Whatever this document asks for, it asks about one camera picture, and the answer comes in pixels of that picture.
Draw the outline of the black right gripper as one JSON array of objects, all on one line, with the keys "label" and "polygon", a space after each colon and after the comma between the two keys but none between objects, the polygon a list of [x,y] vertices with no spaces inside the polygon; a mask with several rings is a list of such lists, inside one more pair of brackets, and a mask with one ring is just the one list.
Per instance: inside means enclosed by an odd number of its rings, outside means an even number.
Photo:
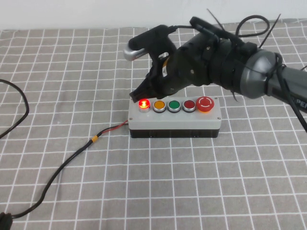
[{"label": "black right gripper", "polygon": [[174,54],[153,63],[141,84],[130,93],[132,100],[162,99],[190,86],[209,85],[208,61],[203,57],[208,45],[204,37],[194,37]]}]

